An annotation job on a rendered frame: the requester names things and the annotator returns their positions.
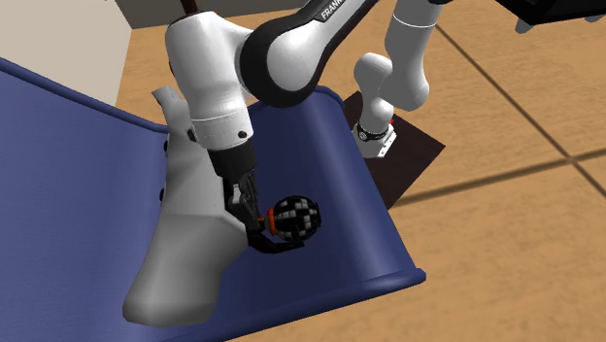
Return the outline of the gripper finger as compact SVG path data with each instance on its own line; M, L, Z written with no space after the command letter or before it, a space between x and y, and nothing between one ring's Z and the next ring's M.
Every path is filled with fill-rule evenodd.
M241 219L241 204L239 202L239 184L225 182L225 208L239 222ZM263 254L279 254L304 247L303 242L275 243L263 234L263 225L245 225L248 244Z
M248 172L239 183L241 219L245 225L264 225L265 219L258 209L254 172Z

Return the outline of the blue sofa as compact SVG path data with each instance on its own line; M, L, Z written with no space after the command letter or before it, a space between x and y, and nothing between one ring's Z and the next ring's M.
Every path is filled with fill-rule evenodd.
M0 342L224 342L424 280L336 93L250 114L260 208L306 196L319 231L245 251L206 323L136 325L121 306L158 219L166 127L0 57Z

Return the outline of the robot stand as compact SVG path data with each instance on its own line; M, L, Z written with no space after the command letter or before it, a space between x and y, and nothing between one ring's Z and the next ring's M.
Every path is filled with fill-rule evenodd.
M377 206L381 197L390 209L445 148L398 115L392 126L396 138L384 157L364 158L355 140L348 141L347 194L359 203Z

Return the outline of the white boot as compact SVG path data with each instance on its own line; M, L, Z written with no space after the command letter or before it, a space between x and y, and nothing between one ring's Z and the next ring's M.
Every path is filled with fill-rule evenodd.
M248 239L225 209L223 183L207 151L187 137L186 101L169 85L152 95L168 125L167 175L160 216L122 315L154 327L202 324L215 310L223 271Z

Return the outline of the black furniture piece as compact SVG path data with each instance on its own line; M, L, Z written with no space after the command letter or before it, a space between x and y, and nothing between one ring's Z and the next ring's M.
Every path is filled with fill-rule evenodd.
M515 31L524 34L536 25L583 18L596 22L606 17L606 0L495 0L514 14Z

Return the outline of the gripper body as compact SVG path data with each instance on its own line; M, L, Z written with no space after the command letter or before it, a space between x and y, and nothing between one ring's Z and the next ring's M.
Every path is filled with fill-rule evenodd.
M216 174L229 184L238 183L254 170L257 159L251 142L225 150L208 150Z

